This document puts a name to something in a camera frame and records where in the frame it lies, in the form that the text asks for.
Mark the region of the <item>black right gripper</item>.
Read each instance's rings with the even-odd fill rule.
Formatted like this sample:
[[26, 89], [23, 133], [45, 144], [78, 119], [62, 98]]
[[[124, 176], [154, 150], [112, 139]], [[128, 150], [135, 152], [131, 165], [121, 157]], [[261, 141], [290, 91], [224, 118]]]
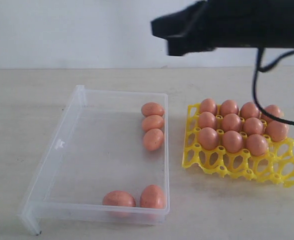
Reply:
[[[199, 34], [184, 35], [199, 24]], [[294, 0], [197, 1], [150, 22], [169, 56], [216, 48], [294, 49]]]

